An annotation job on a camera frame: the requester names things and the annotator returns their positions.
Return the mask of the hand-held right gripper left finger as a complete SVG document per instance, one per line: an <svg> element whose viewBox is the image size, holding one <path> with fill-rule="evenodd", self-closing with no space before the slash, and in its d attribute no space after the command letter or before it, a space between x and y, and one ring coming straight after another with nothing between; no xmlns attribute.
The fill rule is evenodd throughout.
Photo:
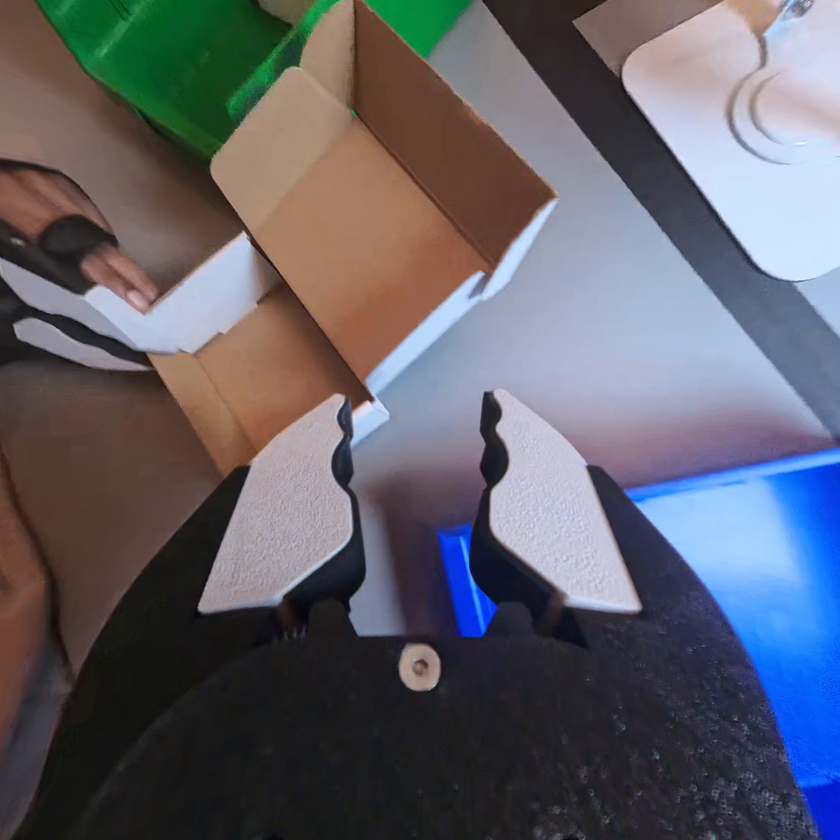
<svg viewBox="0 0 840 840"><path fill-rule="evenodd" d="M203 615L282 602L300 616L320 601L350 608L365 577L350 486L350 400L333 395L257 454L247 470L197 609Z"/></svg>

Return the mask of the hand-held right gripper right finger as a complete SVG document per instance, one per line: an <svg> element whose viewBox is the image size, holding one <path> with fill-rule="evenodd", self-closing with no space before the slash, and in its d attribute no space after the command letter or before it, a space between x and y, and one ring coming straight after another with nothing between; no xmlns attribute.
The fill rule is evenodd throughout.
<svg viewBox="0 0 840 840"><path fill-rule="evenodd" d="M509 392L484 392L469 569L503 614L552 634L569 610L644 614L584 457Z"/></svg>

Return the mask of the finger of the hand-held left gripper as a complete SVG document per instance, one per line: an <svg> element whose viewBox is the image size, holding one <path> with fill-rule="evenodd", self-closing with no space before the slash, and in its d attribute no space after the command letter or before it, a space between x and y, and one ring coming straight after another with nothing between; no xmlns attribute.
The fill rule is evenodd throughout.
<svg viewBox="0 0 840 840"><path fill-rule="evenodd" d="M120 341L132 350L143 350L95 309L84 296L5 259L1 260L1 275L14 294L31 308L78 322L95 333Z"/></svg>
<svg viewBox="0 0 840 840"><path fill-rule="evenodd" d="M108 350L102 346L103 337L97 341L76 339L43 320L16 321L14 335L24 344L90 369L118 372L152 371L152 365L143 353L129 352L122 345L116 350Z"/></svg>

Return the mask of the blue plastic bin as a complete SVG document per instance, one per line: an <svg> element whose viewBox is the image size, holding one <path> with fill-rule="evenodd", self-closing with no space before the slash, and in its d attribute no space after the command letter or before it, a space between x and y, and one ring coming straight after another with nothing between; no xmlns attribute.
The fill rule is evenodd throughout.
<svg viewBox="0 0 840 840"><path fill-rule="evenodd" d="M636 615L566 608L551 637L499 607L465 643L477 711L468 838L821 838L764 690L816 686L825 608L804 572L746 556L696 571L587 467L640 595Z"/></svg>

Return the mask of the green plastic bin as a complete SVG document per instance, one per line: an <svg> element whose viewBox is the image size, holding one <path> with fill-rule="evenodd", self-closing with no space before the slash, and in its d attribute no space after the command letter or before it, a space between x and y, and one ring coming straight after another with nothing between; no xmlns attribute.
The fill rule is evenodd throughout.
<svg viewBox="0 0 840 840"><path fill-rule="evenodd" d="M337 2L37 2L82 69L211 160Z"/></svg>

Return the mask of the white cardboard box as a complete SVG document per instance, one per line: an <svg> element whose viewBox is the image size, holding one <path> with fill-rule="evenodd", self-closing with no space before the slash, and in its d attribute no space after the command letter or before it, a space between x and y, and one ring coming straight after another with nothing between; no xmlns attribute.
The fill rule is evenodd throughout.
<svg viewBox="0 0 840 840"><path fill-rule="evenodd" d="M212 159L244 231L141 313L84 296L150 356L222 476L338 394L380 393L516 273L556 192L366 2L321 17Z"/></svg>

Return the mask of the person's left hand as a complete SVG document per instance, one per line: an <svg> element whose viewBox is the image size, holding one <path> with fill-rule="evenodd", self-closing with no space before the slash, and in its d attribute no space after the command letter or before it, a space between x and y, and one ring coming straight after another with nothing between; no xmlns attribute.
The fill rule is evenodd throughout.
<svg viewBox="0 0 840 840"><path fill-rule="evenodd" d="M90 197L65 175L3 162L1 217L28 244L55 246L52 255L59 261L135 310L147 312L158 300L151 276L123 251Z"/></svg>

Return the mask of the white metal stand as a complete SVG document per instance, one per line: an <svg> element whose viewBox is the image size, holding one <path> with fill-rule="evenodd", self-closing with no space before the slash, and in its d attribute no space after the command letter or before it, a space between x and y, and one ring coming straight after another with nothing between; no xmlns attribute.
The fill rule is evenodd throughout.
<svg viewBox="0 0 840 840"><path fill-rule="evenodd" d="M838 267L838 2L721 2L637 47L621 79L752 263Z"/></svg>

